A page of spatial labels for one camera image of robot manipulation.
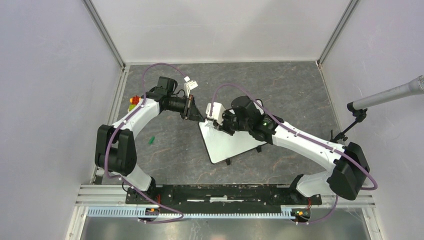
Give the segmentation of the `small whiteboard with stand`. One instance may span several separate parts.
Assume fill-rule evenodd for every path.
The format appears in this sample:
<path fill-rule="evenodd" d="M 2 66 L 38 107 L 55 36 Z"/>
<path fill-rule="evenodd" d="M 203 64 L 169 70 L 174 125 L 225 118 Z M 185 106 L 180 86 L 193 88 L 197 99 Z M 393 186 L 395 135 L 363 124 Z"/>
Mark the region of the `small whiteboard with stand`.
<path fill-rule="evenodd" d="M 223 131 L 207 126 L 208 122 L 198 124 L 207 155 L 212 164 L 229 162 L 235 156 L 246 153 L 250 150 L 262 151 L 262 146 L 266 143 L 254 139 L 246 131 L 237 131 L 229 135 Z"/>

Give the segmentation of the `green marker cap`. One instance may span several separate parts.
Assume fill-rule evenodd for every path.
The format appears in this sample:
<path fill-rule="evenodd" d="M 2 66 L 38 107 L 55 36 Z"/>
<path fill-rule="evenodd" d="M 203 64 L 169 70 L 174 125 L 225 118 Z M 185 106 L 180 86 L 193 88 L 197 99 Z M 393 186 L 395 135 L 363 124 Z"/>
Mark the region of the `green marker cap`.
<path fill-rule="evenodd" d="M 149 144 L 149 145 L 153 144 L 154 140 L 155 140 L 155 136 L 152 136 L 152 137 L 150 138 L 150 140 L 148 141 L 148 144 Z"/>

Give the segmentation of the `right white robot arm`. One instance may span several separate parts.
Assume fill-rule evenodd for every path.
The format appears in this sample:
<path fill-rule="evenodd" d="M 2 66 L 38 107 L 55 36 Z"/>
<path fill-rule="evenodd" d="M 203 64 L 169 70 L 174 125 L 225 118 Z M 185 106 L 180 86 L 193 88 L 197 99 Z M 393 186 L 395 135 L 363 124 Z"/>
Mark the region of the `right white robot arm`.
<path fill-rule="evenodd" d="M 343 145 L 304 132 L 272 114 L 248 96 L 239 96 L 226 109 L 209 103 L 206 117 L 213 127 L 232 138 L 247 133 L 247 140 L 294 151 L 324 168 L 312 175 L 300 174 L 291 183 L 289 199 L 302 204 L 318 194 L 334 194 L 353 201 L 357 198 L 370 168 L 362 148 L 356 143 Z"/>

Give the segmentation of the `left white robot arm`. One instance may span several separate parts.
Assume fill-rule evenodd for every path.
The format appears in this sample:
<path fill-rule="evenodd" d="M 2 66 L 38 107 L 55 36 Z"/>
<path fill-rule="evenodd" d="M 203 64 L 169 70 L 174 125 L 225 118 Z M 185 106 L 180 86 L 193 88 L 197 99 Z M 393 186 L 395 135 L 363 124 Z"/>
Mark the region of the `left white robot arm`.
<path fill-rule="evenodd" d="M 159 77 L 158 83 L 142 96 L 132 100 L 133 109 L 112 125 L 101 125 L 97 130 L 94 163 L 110 177 L 121 177 L 138 189 L 138 197 L 145 204 L 157 198 L 154 179 L 137 165 L 135 139 L 153 118 L 163 111 L 179 113 L 183 120 L 204 122 L 190 93 L 198 83 L 184 78 L 183 96 L 175 92 L 177 82 L 169 77 Z"/>

